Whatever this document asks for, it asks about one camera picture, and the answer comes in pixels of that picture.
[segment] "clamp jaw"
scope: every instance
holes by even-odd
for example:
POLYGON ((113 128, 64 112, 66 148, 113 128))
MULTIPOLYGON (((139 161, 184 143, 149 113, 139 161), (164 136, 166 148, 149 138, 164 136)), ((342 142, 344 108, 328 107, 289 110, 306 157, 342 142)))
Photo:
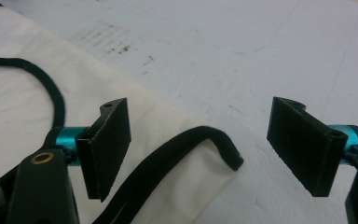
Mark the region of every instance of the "clamp jaw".
MULTIPOLYGON (((267 139, 313 197, 327 197, 341 163, 358 170, 358 127, 324 125, 305 108, 274 97, 267 139)), ((346 209, 350 224, 358 224, 358 172, 346 209)))

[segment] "white fabric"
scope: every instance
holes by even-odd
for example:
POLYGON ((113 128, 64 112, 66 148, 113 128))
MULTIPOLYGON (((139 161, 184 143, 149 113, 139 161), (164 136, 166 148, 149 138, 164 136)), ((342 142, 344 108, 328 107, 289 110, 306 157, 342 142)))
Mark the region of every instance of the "white fabric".
MULTIPOLYGON (((4 7, 0 57, 28 60, 53 78, 66 102, 66 126, 90 126, 101 104, 128 98, 131 146, 107 200, 89 200, 80 167, 70 168, 81 223, 91 223, 103 211, 149 153, 200 125, 130 77, 4 7)), ((0 67, 0 176, 40 148, 51 120, 52 104, 38 81, 20 69, 0 67)), ((166 176, 133 223, 191 223, 233 174, 212 144, 203 143, 166 176)))

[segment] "dark mark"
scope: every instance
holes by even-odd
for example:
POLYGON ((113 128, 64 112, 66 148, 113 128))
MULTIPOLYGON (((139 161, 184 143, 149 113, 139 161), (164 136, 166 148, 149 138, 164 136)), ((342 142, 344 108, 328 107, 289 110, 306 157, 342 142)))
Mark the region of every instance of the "dark mark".
POLYGON ((97 37, 97 36, 100 36, 101 35, 101 32, 98 32, 97 34, 95 34, 94 36, 93 36, 93 38, 95 38, 95 37, 97 37))
POLYGON ((110 24, 110 23, 108 23, 108 22, 106 22, 106 21, 98 20, 98 22, 102 23, 102 24, 105 25, 105 26, 109 26, 109 27, 111 27, 111 28, 116 28, 116 26, 114 26, 114 25, 112 25, 112 24, 110 24))
POLYGON ((144 63, 144 66, 154 61, 154 58, 151 55, 147 57, 149 58, 149 61, 147 63, 144 63))
POLYGON ((127 52, 127 51, 129 51, 129 49, 130 49, 130 45, 127 45, 127 46, 124 47, 121 51, 119 51, 118 54, 122 54, 122 53, 124 53, 124 52, 127 52))
POLYGON ((244 115, 242 111, 240 111, 239 109, 235 108, 234 106, 228 105, 228 107, 230 107, 231 109, 233 109, 233 110, 237 111, 238 113, 244 115))
POLYGON ((99 44, 101 44, 101 40, 99 40, 98 42, 96 42, 96 43, 93 44, 92 46, 97 47, 99 44))

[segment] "black rubber pad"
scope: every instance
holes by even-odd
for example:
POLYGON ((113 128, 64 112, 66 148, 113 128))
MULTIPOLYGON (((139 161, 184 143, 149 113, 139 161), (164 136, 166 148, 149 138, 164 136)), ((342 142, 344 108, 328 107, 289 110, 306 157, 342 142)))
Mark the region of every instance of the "black rubber pad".
POLYGON ((101 116, 76 138, 87 192, 103 201, 115 182, 131 141, 127 100, 100 107, 101 116))
POLYGON ((314 197, 327 197, 348 136, 321 123, 299 102, 274 97, 267 139, 314 197))

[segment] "table surface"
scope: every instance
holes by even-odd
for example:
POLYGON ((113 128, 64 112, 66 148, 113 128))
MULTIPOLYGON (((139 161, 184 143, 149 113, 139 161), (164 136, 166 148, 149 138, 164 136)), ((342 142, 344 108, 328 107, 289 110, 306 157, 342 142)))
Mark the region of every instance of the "table surface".
POLYGON ((266 139, 273 96, 358 125, 358 0, 0 0, 226 131, 245 164, 195 223, 346 223, 355 170, 312 198, 266 139))

